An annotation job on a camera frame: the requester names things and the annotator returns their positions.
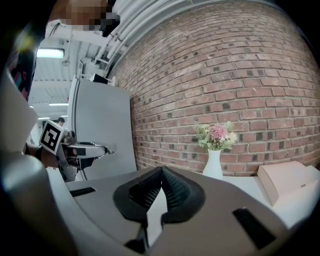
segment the brick wall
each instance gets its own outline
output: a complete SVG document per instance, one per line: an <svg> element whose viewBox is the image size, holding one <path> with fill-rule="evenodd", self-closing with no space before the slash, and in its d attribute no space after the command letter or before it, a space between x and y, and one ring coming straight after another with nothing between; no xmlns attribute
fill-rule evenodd
<svg viewBox="0 0 320 256"><path fill-rule="evenodd" d="M117 86L131 93L137 167L201 172L208 154L193 125L226 121L239 142L221 154L225 175L319 163L319 74L294 24L267 5L221 2L165 21L115 72Z"/></svg>

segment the pink flower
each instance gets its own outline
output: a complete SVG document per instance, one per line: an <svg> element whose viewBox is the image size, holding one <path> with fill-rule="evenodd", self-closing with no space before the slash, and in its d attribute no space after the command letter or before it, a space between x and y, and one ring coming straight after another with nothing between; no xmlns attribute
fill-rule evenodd
<svg viewBox="0 0 320 256"><path fill-rule="evenodd" d="M210 134L212 140L221 140L227 137L228 131L222 124L218 124L210 128Z"/></svg>

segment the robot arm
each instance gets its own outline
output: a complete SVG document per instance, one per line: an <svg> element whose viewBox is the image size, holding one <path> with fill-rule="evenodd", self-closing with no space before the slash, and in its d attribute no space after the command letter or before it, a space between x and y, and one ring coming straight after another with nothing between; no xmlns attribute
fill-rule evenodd
<svg viewBox="0 0 320 256"><path fill-rule="evenodd" d="M78 171L90 167L94 160L115 153L106 146L78 142L73 131L67 131L50 120L44 125L39 143L56 156L64 182L74 181Z"/></svg>

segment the dark hair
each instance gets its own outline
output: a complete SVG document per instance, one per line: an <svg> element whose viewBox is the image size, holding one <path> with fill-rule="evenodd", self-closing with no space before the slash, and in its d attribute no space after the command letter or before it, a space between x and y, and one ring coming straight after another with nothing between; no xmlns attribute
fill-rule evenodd
<svg viewBox="0 0 320 256"><path fill-rule="evenodd" d="M65 123L65 119L63 119L62 117L59 117L57 120L57 123L60 123L60 122Z"/></svg>

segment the ceiling light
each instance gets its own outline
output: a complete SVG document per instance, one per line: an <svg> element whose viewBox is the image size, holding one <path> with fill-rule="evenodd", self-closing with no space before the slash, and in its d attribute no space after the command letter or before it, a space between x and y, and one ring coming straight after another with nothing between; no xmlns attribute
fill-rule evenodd
<svg viewBox="0 0 320 256"><path fill-rule="evenodd" d="M63 49L38 49L36 52L37 58L57 58L63 59L65 50Z"/></svg>
<svg viewBox="0 0 320 256"><path fill-rule="evenodd" d="M68 106L69 103L49 103L49 106Z"/></svg>

